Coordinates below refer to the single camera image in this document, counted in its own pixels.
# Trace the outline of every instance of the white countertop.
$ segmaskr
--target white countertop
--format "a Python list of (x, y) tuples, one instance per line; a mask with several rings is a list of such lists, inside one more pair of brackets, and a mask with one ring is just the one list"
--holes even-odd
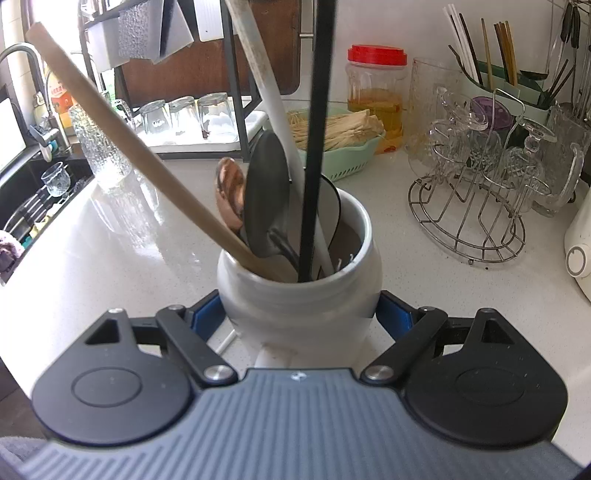
[[(211, 210), (215, 160), (167, 163)], [(368, 210), (382, 255), (384, 283), (413, 306), (451, 316), (499, 310), (545, 357), (569, 388), (569, 406), (554, 438), (580, 463), (591, 461), (591, 303), (564, 267), (564, 232), (575, 214), (553, 219), (530, 211), (520, 256), (488, 266), (460, 262), (431, 241), (407, 203), (414, 179), (405, 154), (380, 155), (337, 182)], [(96, 182), (59, 214), (0, 289), (0, 356), (26, 394), (41, 373), (105, 310), (147, 316), (191, 305), (216, 288), (219, 247), (168, 200), (152, 211), (138, 182), (109, 196)], [(225, 337), (224, 324), (210, 343)], [(361, 363), (392, 340), (375, 322)], [(224, 357), (244, 371), (250, 358), (235, 342)]]

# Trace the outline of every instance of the purple lid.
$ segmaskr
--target purple lid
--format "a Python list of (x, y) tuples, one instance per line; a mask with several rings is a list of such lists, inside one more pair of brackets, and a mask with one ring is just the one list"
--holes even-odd
[[(492, 98), (490, 97), (474, 97), (472, 99), (475, 103), (480, 105), (485, 112), (489, 124), (492, 122)], [(499, 100), (495, 102), (495, 124), (492, 129), (495, 131), (509, 128), (513, 124), (513, 116), (509, 113), (506, 106), (500, 103)]]

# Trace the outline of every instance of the metal screw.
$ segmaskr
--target metal screw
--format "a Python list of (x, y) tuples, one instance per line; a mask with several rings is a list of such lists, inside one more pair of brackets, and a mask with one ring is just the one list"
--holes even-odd
[(211, 367), (207, 367), (203, 373), (208, 380), (218, 381), (230, 378), (234, 370), (227, 365), (212, 365)]
[(296, 382), (301, 382), (306, 378), (308, 378), (308, 375), (306, 375), (304, 372), (294, 372), (291, 374), (291, 379), (295, 380)]
[(365, 369), (365, 376), (370, 380), (384, 381), (394, 376), (394, 370), (387, 365), (372, 365)]

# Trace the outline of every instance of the green basket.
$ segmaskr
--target green basket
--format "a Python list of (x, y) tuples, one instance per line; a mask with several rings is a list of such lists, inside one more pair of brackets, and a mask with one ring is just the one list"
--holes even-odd
[[(302, 116), (308, 115), (308, 110), (297, 110), (294, 112), (299, 112)], [(351, 112), (344, 108), (331, 106), (329, 106), (327, 112), (328, 116), (342, 113)], [(272, 130), (268, 120), (263, 124), (263, 129)], [(375, 137), (357, 147), (343, 147), (324, 152), (322, 156), (322, 173), (330, 181), (336, 181), (363, 170), (369, 163), (369, 160), (374, 156), (381, 139), (382, 137)], [(298, 153), (300, 154), (301, 162), (306, 165), (306, 151), (298, 148)]]

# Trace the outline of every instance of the red lid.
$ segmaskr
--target red lid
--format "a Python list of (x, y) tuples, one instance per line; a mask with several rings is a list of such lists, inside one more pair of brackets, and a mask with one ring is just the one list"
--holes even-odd
[(404, 50), (382, 45), (352, 45), (347, 53), (347, 59), (371, 65), (405, 66), (408, 61)]

